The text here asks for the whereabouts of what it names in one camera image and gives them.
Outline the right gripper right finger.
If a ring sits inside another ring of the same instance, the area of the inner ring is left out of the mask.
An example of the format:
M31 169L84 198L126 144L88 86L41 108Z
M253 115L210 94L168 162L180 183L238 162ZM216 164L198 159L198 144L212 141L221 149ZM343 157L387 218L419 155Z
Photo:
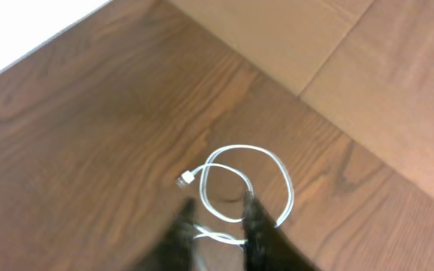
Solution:
M317 265L275 227L275 221L252 192L244 196L242 225L246 271L317 271Z

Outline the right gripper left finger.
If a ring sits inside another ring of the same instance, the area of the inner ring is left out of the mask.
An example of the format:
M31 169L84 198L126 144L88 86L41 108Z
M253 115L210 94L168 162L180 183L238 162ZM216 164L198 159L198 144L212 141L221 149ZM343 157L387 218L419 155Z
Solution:
M190 271L193 268L195 198L184 200L160 240L130 265L132 271Z

